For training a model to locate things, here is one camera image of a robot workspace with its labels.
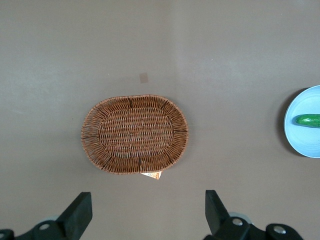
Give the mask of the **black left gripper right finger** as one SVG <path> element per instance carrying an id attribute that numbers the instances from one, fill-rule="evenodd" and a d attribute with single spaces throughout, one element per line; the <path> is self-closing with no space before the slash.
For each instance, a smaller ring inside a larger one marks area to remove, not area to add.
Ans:
<path id="1" fill-rule="evenodd" d="M 206 240 L 302 240 L 292 227 L 271 223 L 261 230 L 240 216 L 230 216 L 215 190 L 205 191 Z"/>

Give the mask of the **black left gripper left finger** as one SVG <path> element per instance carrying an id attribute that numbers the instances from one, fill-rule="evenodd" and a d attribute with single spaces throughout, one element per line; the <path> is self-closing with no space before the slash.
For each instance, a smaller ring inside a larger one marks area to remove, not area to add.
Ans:
<path id="1" fill-rule="evenodd" d="M 93 217 L 90 192 L 80 193 L 56 220 L 46 220 L 16 240 L 79 240 Z"/>

